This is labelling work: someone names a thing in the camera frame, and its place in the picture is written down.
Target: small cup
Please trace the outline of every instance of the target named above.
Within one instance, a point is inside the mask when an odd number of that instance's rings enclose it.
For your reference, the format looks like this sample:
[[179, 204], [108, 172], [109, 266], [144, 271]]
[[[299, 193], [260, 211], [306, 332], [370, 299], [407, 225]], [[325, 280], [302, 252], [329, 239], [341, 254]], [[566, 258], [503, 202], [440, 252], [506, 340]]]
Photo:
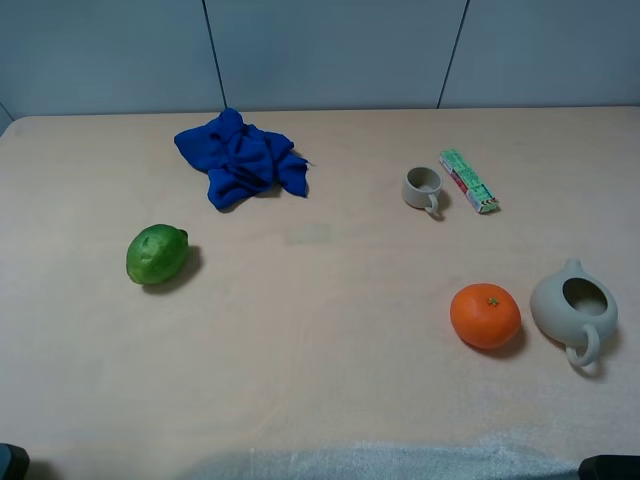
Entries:
[[431, 214], [438, 213], [438, 195], [442, 190], [442, 177], [429, 167], [409, 170], [404, 178], [402, 196], [413, 208], [424, 208]]

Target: black object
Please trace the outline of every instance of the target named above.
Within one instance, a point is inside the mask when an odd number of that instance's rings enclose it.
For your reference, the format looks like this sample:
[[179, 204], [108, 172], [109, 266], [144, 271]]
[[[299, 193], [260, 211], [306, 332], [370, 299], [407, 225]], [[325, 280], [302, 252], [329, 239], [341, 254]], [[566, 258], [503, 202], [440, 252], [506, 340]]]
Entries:
[[24, 448], [0, 443], [0, 480], [22, 480], [27, 474], [29, 461]]
[[587, 458], [578, 469], [580, 480], [640, 480], [640, 457], [598, 455]]

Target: snack box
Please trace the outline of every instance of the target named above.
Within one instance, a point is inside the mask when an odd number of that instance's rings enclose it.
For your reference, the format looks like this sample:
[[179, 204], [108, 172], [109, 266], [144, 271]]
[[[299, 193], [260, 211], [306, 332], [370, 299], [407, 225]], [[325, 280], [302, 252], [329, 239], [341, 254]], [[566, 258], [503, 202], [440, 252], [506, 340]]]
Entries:
[[498, 208], [498, 200], [493, 196], [478, 174], [471, 168], [457, 150], [445, 150], [440, 154], [440, 163], [478, 213], [487, 213]]

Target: cup handle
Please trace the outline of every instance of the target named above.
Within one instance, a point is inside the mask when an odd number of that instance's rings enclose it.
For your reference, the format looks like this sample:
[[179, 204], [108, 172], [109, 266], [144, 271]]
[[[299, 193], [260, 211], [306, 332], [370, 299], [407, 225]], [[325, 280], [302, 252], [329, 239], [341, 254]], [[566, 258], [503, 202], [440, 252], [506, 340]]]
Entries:
[[430, 207], [424, 207], [424, 209], [429, 213], [437, 213], [438, 212], [438, 197], [436, 197], [433, 193], [429, 194], [429, 200], [431, 200]]
[[600, 352], [600, 337], [593, 325], [583, 325], [582, 331], [587, 334], [587, 351], [581, 357], [573, 347], [567, 347], [569, 362], [576, 367], [586, 367], [593, 362]]

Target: ceramic cup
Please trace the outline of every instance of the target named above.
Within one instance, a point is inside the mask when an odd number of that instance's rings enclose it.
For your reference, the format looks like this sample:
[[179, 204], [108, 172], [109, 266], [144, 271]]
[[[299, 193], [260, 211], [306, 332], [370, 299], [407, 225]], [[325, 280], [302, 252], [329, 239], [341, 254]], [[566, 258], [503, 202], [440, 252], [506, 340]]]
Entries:
[[442, 191], [442, 177], [429, 167], [409, 170], [404, 178], [402, 196], [413, 208], [424, 208], [431, 214], [438, 213], [438, 195]]
[[[549, 337], [566, 345], [569, 362], [584, 367], [600, 353], [600, 341], [616, 330], [618, 307], [611, 292], [571, 258], [531, 294], [533, 320]], [[584, 353], [578, 354], [577, 348]]]

